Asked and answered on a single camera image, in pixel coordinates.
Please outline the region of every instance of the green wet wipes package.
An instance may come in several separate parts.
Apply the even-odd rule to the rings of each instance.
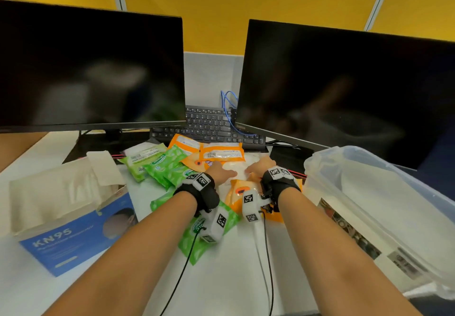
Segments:
[[[146,177],[150,176],[145,170],[144,165],[154,161],[163,152],[166,152],[167,149],[168,148],[164,144],[159,144],[145,149],[134,156],[119,159],[119,161],[127,166],[128,171],[133,175],[137,182],[141,182],[145,180]]]
[[[155,160],[144,165],[145,170],[151,177],[168,190],[173,184],[166,179],[169,170],[182,165],[180,160],[188,156],[181,148],[174,145],[166,152],[156,157]]]
[[[151,210],[154,211],[159,206],[164,204],[168,199],[172,197],[174,191],[175,188],[172,188],[172,190],[169,190],[163,196],[152,201],[150,204]],[[226,221],[226,225],[224,227],[223,235],[225,235],[231,228],[236,226],[236,224],[240,221],[241,217],[237,213],[235,213],[229,206],[226,206],[225,203],[222,201],[220,201],[218,206],[223,207],[225,210],[227,210],[229,214]],[[193,218],[188,227],[185,229],[185,232],[183,233],[183,236],[180,239],[180,242],[178,243],[178,247],[186,257],[188,257],[188,254],[191,250],[191,244],[193,243],[194,236],[201,230],[204,221],[205,219],[202,218],[202,216],[199,216],[198,218]],[[196,243],[194,243],[194,248],[190,257],[191,264],[194,266],[196,262],[201,258],[202,254],[204,254],[206,250],[210,248],[212,245],[215,244],[207,243],[203,239],[197,238]]]
[[[182,163],[180,164],[181,164],[180,166],[168,170],[165,175],[165,178],[169,182],[171,182],[174,185],[174,187],[179,186],[180,183],[189,175],[198,174],[197,171],[188,168]]]

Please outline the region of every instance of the hand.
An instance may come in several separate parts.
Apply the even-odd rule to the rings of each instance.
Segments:
[[[264,176],[264,173],[268,169],[276,166],[276,164],[277,163],[276,163],[275,160],[271,160],[268,155],[265,155],[264,157],[259,159],[259,162],[251,164],[250,166],[248,166],[247,169],[245,170],[245,174],[250,174],[250,173],[253,172],[256,175],[258,175],[259,177],[262,177],[262,176]]]
[[[229,178],[237,176],[237,172],[234,170],[225,170],[219,161],[214,161],[212,166],[206,171],[206,174],[210,175],[215,181],[215,187],[226,182]]]

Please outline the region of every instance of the paper packaging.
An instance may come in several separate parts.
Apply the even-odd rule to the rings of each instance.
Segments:
[[[11,232],[54,276],[109,248],[137,223],[109,152],[9,183]]]

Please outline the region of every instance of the human arm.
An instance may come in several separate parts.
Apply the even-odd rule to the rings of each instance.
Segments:
[[[246,172],[263,176],[268,157]],[[278,198],[284,223],[324,316],[421,316],[374,261],[296,188]]]
[[[215,185],[237,174],[216,162],[207,170]],[[175,194],[107,250],[43,316],[140,316],[173,255],[197,202]]]

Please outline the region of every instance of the plastic storage container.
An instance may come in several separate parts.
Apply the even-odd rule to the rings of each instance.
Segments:
[[[355,228],[401,291],[430,280],[455,290],[455,202],[355,146],[315,152],[304,167],[304,194]]]

